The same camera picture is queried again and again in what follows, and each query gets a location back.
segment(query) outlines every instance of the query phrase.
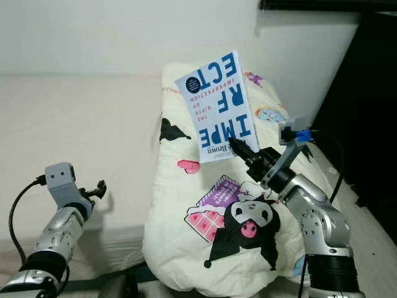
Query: book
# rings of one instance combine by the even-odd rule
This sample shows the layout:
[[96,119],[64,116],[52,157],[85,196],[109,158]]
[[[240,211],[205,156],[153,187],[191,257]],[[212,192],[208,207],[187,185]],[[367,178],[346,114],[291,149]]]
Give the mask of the book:
[[235,156],[229,138],[244,140],[259,151],[237,51],[210,62],[175,82],[198,135],[200,162]]

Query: black circular badge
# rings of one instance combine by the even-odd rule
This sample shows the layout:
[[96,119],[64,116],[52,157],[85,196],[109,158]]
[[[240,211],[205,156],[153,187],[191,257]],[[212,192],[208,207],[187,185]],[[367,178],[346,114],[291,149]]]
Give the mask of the black circular badge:
[[190,93],[197,93],[200,91],[200,81],[194,76],[186,80],[186,88]]

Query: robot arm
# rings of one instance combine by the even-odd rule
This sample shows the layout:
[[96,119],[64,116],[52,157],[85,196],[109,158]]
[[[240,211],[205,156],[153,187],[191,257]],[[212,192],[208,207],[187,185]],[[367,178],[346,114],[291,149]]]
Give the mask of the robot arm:
[[84,223],[92,214],[94,202],[89,198],[102,198],[106,192],[104,181],[100,181],[93,191],[78,189],[69,163],[47,167],[45,179],[58,211],[36,242],[33,253],[0,290],[0,298],[56,297]]
[[230,138],[233,151],[248,166],[247,174],[265,189],[279,194],[300,225],[310,274],[311,298],[363,298],[357,282],[350,229],[325,193],[290,164],[309,138],[304,122],[292,119],[280,124],[280,144],[287,148],[280,155],[273,148],[254,153],[243,141]]

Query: black cabinet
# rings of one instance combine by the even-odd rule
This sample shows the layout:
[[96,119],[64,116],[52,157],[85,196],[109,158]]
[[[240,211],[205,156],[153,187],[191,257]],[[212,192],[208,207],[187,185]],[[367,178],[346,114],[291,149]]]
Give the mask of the black cabinet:
[[[312,129],[329,130],[346,154],[345,181],[397,243],[397,17],[363,17]],[[332,140],[317,145],[338,169]]]

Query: black cartoon character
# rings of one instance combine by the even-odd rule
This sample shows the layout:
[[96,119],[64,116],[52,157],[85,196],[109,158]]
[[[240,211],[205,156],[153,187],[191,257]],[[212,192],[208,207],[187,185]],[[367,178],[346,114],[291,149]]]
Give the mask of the black cartoon character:
[[191,137],[186,135],[178,126],[171,125],[167,118],[161,119],[160,141],[164,138],[169,141],[173,141],[177,138],[191,139]]
[[264,195],[254,200],[236,201],[225,210],[225,227],[216,230],[210,258],[204,262],[206,268],[212,261],[233,255],[245,249],[261,248],[261,255],[275,270],[278,252],[275,234],[280,230],[280,217]]

